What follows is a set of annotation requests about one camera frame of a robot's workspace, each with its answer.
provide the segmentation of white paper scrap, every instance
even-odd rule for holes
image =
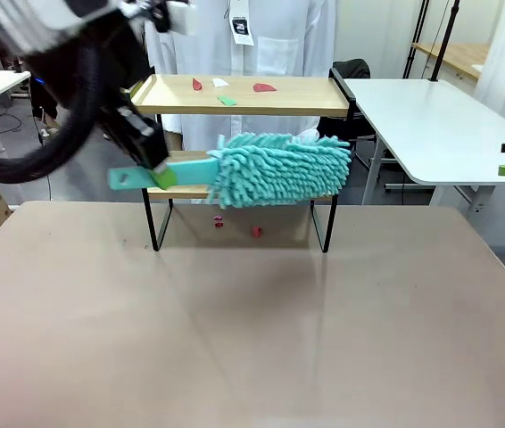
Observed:
[[[228,82],[226,82],[222,78],[214,78],[213,79],[213,85],[215,87],[224,87],[224,86],[228,86]]]

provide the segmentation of white wall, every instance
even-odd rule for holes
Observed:
[[[400,78],[419,0],[338,0],[335,60],[363,58],[372,78]]]
[[[438,41],[443,39],[453,0],[449,0]],[[504,0],[461,0],[453,41],[485,43],[492,38]],[[423,29],[423,42],[433,42],[447,0],[431,0]],[[372,78],[400,78],[415,31],[420,0],[338,0],[335,59],[363,58]],[[422,69],[418,55],[414,71]]]

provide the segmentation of wooden shelf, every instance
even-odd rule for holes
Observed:
[[[203,84],[194,91],[193,77]],[[145,114],[236,114],[266,116],[346,117],[348,103],[328,78],[221,77],[229,86],[215,87],[213,76],[151,76],[132,98]],[[255,93],[256,83],[267,83],[276,92]],[[217,97],[236,101],[223,105]]]
[[[170,152],[167,162],[198,161],[208,159],[207,152]],[[174,185],[168,190],[159,187],[147,189],[149,199],[163,201],[168,199],[207,199],[209,191],[206,185]],[[331,197],[318,198],[318,201],[331,201]]]

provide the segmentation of paper scrap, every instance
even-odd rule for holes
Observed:
[[[222,78],[214,78],[213,79],[213,85],[215,87],[224,87],[224,86],[228,86],[228,82],[226,82]]]
[[[201,84],[201,82],[199,80],[194,78],[193,79],[193,90],[200,91],[201,89],[203,89],[203,85]]]
[[[223,104],[225,104],[227,107],[232,107],[236,105],[236,101],[233,100],[232,98],[229,98],[228,96],[218,96],[217,99],[221,101]]]
[[[277,89],[272,85],[268,85],[266,83],[257,83],[252,87],[254,92],[276,92]]]

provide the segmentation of id badge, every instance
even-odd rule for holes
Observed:
[[[231,31],[237,45],[254,46],[249,0],[229,0]]]

